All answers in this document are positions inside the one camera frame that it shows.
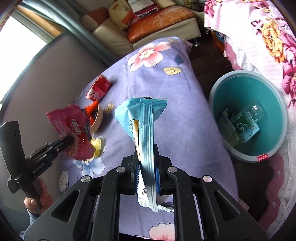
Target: plastic bucket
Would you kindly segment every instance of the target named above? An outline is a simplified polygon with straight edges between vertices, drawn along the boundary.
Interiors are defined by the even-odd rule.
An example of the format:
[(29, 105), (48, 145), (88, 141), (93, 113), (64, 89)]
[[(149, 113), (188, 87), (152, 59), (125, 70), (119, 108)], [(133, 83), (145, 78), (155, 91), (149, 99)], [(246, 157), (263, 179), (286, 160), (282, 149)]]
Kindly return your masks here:
[(231, 155), (246, 162), (267, 159), (280, 148), (285, 139), (287, 108), (279, 91), (262, 75), (237, 70), (222, 76), (214, 84), (209, 98), (216, 121), (225, 109), (237, 113), (253, 100), (259, 100), (265, 109), (265, 116), (257, 122), (260, 131), (237, 149), (223, 139)]

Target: bag on sofa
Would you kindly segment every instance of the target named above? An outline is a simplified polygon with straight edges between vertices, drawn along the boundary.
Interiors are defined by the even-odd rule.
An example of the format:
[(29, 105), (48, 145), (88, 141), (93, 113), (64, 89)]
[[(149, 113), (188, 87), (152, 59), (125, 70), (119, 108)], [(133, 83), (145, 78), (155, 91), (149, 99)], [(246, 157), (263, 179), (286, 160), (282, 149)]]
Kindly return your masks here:
[(125, 0), (118, 0), (113, 3), (109, 8), (109, 16), (120, 30), (128, 28), (134, 18), (133, 12)]
[(159, 11), (157, 4), (151, 0), (128, 0), (128, 4), (137, 19), (148, 17)]

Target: yellow leaf print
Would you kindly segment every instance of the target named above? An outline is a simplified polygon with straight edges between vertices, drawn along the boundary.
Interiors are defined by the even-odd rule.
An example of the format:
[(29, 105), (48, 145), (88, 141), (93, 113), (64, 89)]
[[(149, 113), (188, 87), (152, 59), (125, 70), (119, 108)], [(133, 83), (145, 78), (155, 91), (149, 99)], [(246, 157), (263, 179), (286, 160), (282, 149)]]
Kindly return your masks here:
[(163, 72), (166, 73), (167, 75), (175, 75), (178, 74), (182, 71), (182, 69), (178, 67), (165, 67), (163, 68)]
[(111, 112), (111, 110), (113, 109), (113, 107), (114, 107), (114, 104), (109, 103), (109, 104), (107, 105), (107, 107), (104, 109), (104, 112), (107, 112), (107, 114), (110, 114), (110, 112)]

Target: pink floral blanket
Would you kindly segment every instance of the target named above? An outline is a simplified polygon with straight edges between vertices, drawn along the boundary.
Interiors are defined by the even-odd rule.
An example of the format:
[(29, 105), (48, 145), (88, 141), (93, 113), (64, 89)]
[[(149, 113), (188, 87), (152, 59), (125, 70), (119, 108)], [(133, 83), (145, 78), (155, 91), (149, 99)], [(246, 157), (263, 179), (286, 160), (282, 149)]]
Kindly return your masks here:
[(262, 217), (271, 237), (296, 202), (295, 36), (269, 0), (207, 0), (205, 27), (225, 34), (245, 52), (248, 61), (277, 87), (287, 105), (287, 141), (269, 161), (275, 176), (266, 191), (270, 206)]

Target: red wrapper with white text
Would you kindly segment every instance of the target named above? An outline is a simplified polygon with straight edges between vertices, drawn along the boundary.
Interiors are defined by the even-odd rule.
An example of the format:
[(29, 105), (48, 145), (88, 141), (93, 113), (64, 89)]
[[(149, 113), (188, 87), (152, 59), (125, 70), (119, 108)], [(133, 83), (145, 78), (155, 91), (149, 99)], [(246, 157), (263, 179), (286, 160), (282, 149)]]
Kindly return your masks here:
[(99, 75), (86, 94), (86, 97), (92, 101), (98, 100), (100, 102), (110, 89), (110, 86), (111, 83), (104, 76)]
[(62, 138), (67, 135), (74, 137), (74, 144), (65, 150), (68, 156), (82, 161), (93, 157), (95, 149), (90, 143), (90, 119), (78, 105), (69, 105), (46, 115)]

